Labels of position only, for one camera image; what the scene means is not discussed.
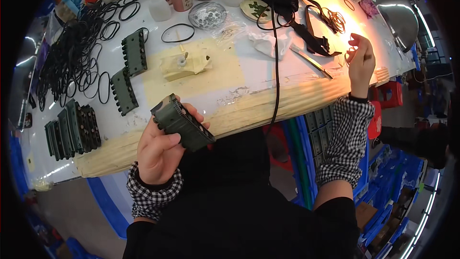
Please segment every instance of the person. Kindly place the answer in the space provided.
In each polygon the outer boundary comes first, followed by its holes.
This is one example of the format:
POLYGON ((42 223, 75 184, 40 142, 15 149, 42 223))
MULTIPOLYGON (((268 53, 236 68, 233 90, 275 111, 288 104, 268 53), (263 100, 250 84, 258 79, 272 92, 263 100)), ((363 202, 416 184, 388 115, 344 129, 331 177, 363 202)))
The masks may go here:
MULTIPOLYGON (((179 134, 165 135, 150 119, 128 173, 134 222, 123 258, 352 258, 360 234, 353 188, 374 115, 367 94, 375 56, 369 40, 351 36, 357 46, 348 51, 351 92, 335 103, 313 210, 271 187, 261 128, 189 153, 179 134)), ((196 108, 184 106, 204 121, 196 108)))
POLYGON ((372 142, 389 144, 417 157, 426 158, 434 169, 443 169, 449 154, 449 130, 446 124, 434 123, 429 128, 382 126, 380 135, 372 142))

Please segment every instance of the checkered sleeve cover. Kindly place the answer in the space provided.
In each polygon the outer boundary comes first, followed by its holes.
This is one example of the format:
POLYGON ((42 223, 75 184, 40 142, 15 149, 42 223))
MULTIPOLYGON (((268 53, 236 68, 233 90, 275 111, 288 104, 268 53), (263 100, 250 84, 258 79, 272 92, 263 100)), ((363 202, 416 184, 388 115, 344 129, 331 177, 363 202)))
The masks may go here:
POLYGON ((339 97, 334 107, 333 135, 324 163, 316 173, 318 187, 334 180, 345 180, 354 188, 362 171, 358 167, 364 157, 367 129, 375 107, 368 101, 358 103, 339 97))
POLYGON ((152 191, 142 186, 137 180, 138 175, 136 174, 138 172, 138 163, 135 162, 128 171, 128 182, 126 183, 134 201, 131 216, 133 218, 147 217, 158 221, 161 217, 161 210, 176 198, 182 188, 184 182, 180 170, 176 170, 172 176, 172 182, 167 188, 158 191, 152 191))

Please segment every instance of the hand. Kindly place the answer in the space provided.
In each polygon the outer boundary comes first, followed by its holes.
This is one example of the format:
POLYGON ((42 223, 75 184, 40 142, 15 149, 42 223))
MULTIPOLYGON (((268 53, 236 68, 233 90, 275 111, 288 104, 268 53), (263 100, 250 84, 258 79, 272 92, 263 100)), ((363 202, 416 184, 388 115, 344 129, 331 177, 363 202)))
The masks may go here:
POLYGON ((351 34, 353 40, 348 41, 351 46, 357 46, 357 50, 347 51, 349 63, 348 75, 351 82, 351 95, 357 98, 367 98, 369 82, 375 68, 375 56, 369 39, 351 34))
MULTIPOLYGON (((198 122, 204 121, 203 115, 191 104, 182 105, 198 122)), ((209 122, 203 126, 208 129, 209 122)), ((166 183, 173 176, 185 152, 179 141, 179 133, 165 135, 153 122, 153 116, 150 118, 138 143, 138 168, 142 181, 158 185, 166 183)))

